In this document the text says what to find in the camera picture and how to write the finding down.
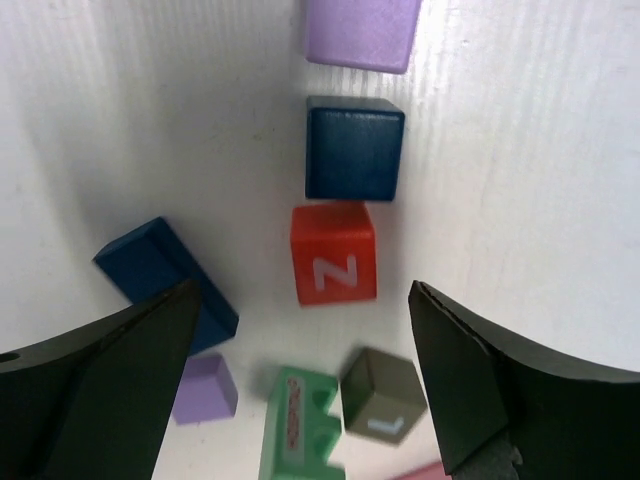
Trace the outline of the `green hospital wood block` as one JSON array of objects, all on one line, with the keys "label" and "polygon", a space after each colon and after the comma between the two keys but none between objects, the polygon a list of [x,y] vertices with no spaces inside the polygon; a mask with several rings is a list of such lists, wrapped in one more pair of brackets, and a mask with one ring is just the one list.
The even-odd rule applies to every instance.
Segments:
[{"label": "green hospital wood block", "polygon": [[341,434],[341,419],[329,414],[338,394],[334,376],[286,366],[268,401],[258,477],[342,480],[345,470],[329,463]]}]

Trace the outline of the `red orange wood cube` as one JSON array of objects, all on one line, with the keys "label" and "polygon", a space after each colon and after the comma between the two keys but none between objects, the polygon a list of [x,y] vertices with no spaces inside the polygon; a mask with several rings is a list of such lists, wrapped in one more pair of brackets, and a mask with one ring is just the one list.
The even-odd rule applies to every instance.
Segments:
[{"label": "red orange wood cube", "polygon": [[294,208],[290,246],[302,306],[377,298],[376,235],[364,203]]}]

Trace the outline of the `dark blue wood block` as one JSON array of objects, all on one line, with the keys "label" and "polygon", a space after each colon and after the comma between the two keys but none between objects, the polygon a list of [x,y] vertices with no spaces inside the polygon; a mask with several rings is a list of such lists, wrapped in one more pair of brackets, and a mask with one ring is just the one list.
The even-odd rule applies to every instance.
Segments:
[{"label": "dark blue wood block", "polygon": [[238,313],[164,218],[157,217],[111,241],[95,255],[94,263],[133,303],[185,280],[196,281],[202,305],[192,355],[235,336]]}]

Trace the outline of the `large lilac wood block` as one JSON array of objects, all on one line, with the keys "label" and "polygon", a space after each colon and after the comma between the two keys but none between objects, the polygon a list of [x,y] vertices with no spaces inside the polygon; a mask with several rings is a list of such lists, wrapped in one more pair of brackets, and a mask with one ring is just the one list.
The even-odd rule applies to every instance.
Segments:
[{"label": "large lilac wood block", "polygon": [[312,0],[305,5],[311,63],[403,74],[421,9],[418,0]]}]

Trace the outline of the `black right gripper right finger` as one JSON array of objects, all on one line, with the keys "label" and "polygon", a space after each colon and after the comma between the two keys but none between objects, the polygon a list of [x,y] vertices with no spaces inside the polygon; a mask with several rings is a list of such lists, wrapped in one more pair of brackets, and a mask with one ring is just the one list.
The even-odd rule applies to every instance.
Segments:
[{"label": "black right gripper right finger", "polygon": [[424,282],[409,308],[452,478],[638,478],[638,373],[536,343]]}]

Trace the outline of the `small dark blue wood cube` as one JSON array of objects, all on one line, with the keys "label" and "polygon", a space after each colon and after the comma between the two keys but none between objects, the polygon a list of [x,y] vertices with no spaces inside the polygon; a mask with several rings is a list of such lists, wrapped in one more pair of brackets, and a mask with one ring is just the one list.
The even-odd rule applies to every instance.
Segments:
[{"label": "small dark blue wood cube", "polygon": [[383,98],[306,99],[305,196],[391,202],[397,189],[405,114]]}]

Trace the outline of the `pink plastic box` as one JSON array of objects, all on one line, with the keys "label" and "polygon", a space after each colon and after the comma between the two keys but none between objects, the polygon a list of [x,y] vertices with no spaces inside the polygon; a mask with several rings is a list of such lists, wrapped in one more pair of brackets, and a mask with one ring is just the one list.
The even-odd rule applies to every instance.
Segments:
[{"label": "pink plastic box", "polygon": [[441,462],[434,462],[399,475],[392,480],[450,480]]}]

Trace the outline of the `brown window wood block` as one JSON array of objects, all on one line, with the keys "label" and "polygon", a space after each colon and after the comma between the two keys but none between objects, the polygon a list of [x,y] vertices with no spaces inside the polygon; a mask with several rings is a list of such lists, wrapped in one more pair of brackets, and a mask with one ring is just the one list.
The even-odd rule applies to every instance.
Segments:
[{"label": "brown window wood block", "polygon": [[400,445],[428,410],[412,361],[363,347],[340,380],[347,432]]}]

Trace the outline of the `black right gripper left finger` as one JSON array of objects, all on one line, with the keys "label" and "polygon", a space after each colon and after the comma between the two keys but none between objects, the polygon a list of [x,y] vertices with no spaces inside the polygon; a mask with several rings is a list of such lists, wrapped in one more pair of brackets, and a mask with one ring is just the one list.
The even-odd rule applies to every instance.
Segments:
[{"label": "black right gripper left finger", "polygon": [[2,353],[2,478],[151,478],[200,308],[188,280]]}]

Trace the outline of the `small lilac wood block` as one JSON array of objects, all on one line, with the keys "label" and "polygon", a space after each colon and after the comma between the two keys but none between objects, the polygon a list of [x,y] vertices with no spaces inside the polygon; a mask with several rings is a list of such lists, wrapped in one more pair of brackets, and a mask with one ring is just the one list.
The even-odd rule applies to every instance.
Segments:
[{"label": "small lilac wood block", "polygon": [[233,418],[238,390],[224,357],[189,357],[175,396],[172,416],[178,425]]}]

